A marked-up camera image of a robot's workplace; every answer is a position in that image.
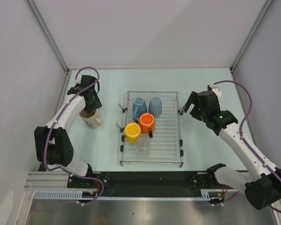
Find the beige ceramic mug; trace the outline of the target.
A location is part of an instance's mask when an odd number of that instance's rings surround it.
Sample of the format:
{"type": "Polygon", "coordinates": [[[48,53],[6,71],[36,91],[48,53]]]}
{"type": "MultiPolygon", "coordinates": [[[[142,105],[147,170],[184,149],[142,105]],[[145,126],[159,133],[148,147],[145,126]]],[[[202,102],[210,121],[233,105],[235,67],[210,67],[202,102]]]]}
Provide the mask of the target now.
{"type": "Polygon", "coordinates": [[[97,128],[103,124],[98,109],[90,112],[81,110],[79,115],[83,119],[83,121],[91,128],[97,128]]]}

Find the blue-grey plastic tumbler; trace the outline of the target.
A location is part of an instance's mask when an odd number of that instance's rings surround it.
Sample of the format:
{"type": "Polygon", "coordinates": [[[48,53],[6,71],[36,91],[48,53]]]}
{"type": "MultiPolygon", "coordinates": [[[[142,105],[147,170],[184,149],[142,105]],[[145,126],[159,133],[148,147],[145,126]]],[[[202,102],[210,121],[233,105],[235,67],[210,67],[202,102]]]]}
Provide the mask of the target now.
{"type": "Polygon", "coordinates": [[[149,102],[148,112],[155,117],[162,114],[162,101],[159,97],[152,97],[149,102]]]}

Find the blue textured ceramic mug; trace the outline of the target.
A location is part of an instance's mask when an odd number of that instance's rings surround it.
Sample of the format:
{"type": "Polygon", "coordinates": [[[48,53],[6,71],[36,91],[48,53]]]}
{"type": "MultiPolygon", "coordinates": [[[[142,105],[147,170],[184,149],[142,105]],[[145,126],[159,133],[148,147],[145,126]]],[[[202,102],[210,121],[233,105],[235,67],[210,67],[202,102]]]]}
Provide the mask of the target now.
{"type": "Polygon", "coordinates": [[[147,112],[147,106],[143,98],[137,97],[133,102],[133,120],[137,120],[147,112]]]}

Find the yellow ceramic mug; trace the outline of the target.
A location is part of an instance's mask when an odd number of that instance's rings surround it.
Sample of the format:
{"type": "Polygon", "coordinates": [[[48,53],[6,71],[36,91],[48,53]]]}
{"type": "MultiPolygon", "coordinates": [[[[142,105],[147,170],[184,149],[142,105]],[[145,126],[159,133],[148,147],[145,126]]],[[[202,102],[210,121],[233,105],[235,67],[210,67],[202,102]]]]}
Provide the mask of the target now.
{"type": "Polygon", "coordinates": [[[135,144],[142,137],[141,127],[135,122],[129,123],[124,128],[124,134],[130,144],[135,144]]]}

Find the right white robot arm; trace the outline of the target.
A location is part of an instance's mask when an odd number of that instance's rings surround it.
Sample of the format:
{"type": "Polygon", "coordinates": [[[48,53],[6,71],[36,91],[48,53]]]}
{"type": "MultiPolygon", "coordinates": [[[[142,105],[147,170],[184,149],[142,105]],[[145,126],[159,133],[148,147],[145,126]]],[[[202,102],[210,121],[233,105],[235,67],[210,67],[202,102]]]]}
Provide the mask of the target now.
{"type": "Polygon", "coordinates": [[[240,132],[236,117],[228,110],[220,109],[218,96],[212,90],[191,92],[183,112],[194,105],[190,115],[205,123],[232,148],[244,164],[248,175],[219,163],[207,169],[207,184],[218,188],[221,184],[239,191],[257,210],[261,210],[281,199],[281,168],[265,155],[240,132]]]}

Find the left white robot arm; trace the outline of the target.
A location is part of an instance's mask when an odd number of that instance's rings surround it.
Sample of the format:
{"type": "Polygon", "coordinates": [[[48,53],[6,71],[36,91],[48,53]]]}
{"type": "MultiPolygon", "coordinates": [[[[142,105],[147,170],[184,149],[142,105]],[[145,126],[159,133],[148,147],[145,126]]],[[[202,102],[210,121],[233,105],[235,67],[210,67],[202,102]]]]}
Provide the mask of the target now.
{"type": "Polygon", "coordinates": [[[95,77],[83,75],[68,90],[64,104],[53,119],[34,131],[37,160],[45,167],[54,165],[78,175],[78,182],[86,188],[93,184],[94,175],[88,172],[90,166],[87,163],[74,157],[68,131],[82,110],[91,112],[102,106],[95,90],[97,82],[95,77]]]}

